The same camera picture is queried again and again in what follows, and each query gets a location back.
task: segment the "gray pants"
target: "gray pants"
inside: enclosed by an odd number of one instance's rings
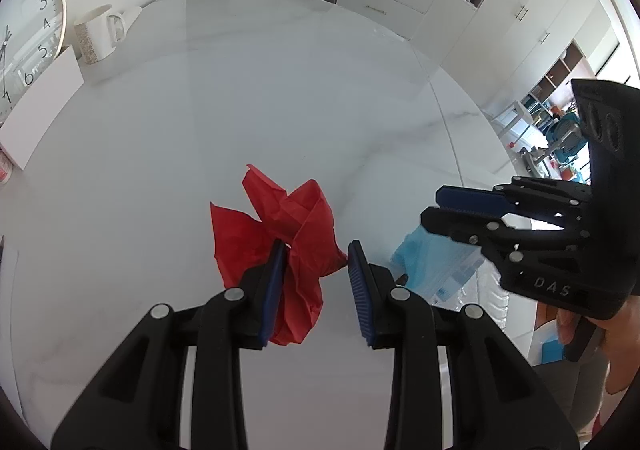
[[[534,367],[576,432],[600,409],[609,362],[601,351],[584,364],[566,360]]]

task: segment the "mug handle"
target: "mug handle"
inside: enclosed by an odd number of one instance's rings
[[[124,30],[124,33],[120,38],[118,38],[116,33],[116,19],[119,19],[121,21],[122,29]],[[110,14],[108,14],[107,20],[109,22],[108,28],[109,34],[111,35],[111,41],[113,42],[113,46],[115,46],[127,37],[127,23],[124,21],[122,14],[118,13],[117,11],[112,11]]]

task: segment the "blue face mask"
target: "blue face mask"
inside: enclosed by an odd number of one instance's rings
[[[391,256],[409,277],[406,287],[430,303],[446,302],[484,262],[480,247],[460,244],[418,228]]]

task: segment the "human hand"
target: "human hand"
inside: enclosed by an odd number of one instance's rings
[[[560,310],[557,320],[558,339],[567,345],[574,339],[577,315]],[[610,361],[607,393],[625,390],[640,368],[640,297],[629,297],[611,320],[589,320],[605,331],[601,348]]]

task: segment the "red and white can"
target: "red and white can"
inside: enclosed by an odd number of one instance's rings
[[[11,164],[11,161],[9,161],[9,158],[0,152],[0,184],[9,181],[13,170],[14,166]]]

